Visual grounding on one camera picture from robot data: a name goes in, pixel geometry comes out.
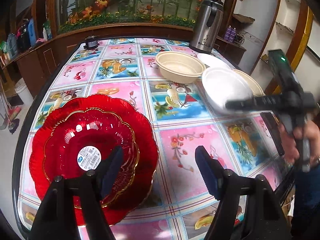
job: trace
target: white bowl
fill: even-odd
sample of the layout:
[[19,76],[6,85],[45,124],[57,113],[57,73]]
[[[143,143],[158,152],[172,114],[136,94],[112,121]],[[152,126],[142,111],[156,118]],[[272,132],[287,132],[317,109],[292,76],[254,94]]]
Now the white bowl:
[[238,69],[235,69],[234,72],[240,75],[248,83],[255,97],[262,97],[265,95],[260,85],[247,73],[244,73],[243,71]]
[[156,63],[166,79],[183,84],[196,81],[205,70],[200,60],[182,52],[160,52],[156,56]]
[[213,109],[222,114],[243,114],[244,111],[226,109],[228,100],[244,100],[253,93],[247,82],[232,70],[207,68],[202,75],[205,95]]
[[198,59],[204,63],[207,67],[219,67],[223,69],[230,69],[228,64],[223,62],[221,59],[218,59],[217,57],[205,53],[199,53],[197,55]]

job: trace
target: table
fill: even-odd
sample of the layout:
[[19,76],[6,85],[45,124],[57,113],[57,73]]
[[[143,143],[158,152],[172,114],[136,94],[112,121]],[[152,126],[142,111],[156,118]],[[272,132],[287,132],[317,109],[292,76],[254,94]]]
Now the table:
[[[153,128],[159,161],[150,195],[120,223],[111,227],[116,239],[203,239],[218,202],[209,195],[194,160],[203,145],[224,168],[242,176],[263,174],[276,189],[289,171],[260,117],[222,116],[206,101],[201,79],[183,85],[161,76],[155,55],[178,51],[194,57],[187,42],[157,38],[100,40],[94,50],[80,44],[61,64],[32,105],[21,133],[13,170],[13,202],[18,227],[26,236],[40,205],[28,163],[33,137],[48,112],[74,97],[95,93],[129,101]],[[216,50],[215,57],[234,67]],[[244,215],[240,198],[237,220]],[[79,227],[83,240],[85,227]]]

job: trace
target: red glass plate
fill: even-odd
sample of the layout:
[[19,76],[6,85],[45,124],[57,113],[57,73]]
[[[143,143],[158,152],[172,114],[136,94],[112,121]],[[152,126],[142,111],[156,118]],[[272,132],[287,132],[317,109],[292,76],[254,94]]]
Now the red glass plate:
[[[135,133],[135,142],[140,151],[139,162],[135,169],[132,184],[110,205],[102,209],[108,223],[114,225],[147,197],[151,189],[152,175],[156,169],[158,160],[158,147],[153,139],[153,132],[149,121],[143,114],[137,112],[129,102],[103,94],[94,94],[87,98],[71,99],[63,107],[52,111],[33,139],[29,169],[31,177],[35,182],[36,192],[42,200],[50,184],[42,169],[44,146],[51,136],[53,128],[58,122],[66,119],[74,111],[85,111],[94,107],[105,112],[116,113],[121,117],[123,122],[129,124]],[[75,209],[75,213],[77,224],[79,226],[84,225],[81,210]]]
[[[43,165],[49,181],[57,175],[66,179],[79,177],[87,170],[95,169],[99,160],[108,158],[112,149],[121,145],[123,165],[111,193],[101,201],[101,205],[104,207],[111,203],[131,184],[139,150],[133,130],[116,114],[98,108],[75,111],[60,121],[51,134],[45,144]],[[74,198],[74,203],[75,207],[81,208],[78,197]]]

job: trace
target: floor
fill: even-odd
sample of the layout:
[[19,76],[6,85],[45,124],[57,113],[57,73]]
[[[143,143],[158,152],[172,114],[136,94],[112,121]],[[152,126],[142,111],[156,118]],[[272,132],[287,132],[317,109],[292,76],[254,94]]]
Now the floor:
[[0,178],[2,178],[0,180],[0,209],[13,230],[20,236],[21,239],[23,239],[23,237],[18,230],[13,213],[11,179],[14,153],[18,142],[19,133],[28,110],[29,106],[22,106],[22,110],[17,116],[17,118],[20,119],[20,123],[17,130],[13,134],[9,132],[8,128],[5,130],[0,130],[0,160],[2,163],[2,167],[0,168]]

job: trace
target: white plate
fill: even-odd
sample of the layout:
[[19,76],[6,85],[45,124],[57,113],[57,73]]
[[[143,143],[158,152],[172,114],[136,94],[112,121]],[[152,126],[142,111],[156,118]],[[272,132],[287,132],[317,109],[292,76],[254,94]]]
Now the white plate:
[[228,64],[223,62],[221,59],[218,59],[217,57],[205,53],[199,53],[197,55],[198,59],[206,65],[206,67],[219,67],[223,69],[229,70],[230,67]]
[[227,110],[228,100],[243,100],[252,97],[248,83],[232,70],[207,68],[202,75],[202,84],[208,102],[222,114],[243,114],[243,111]]

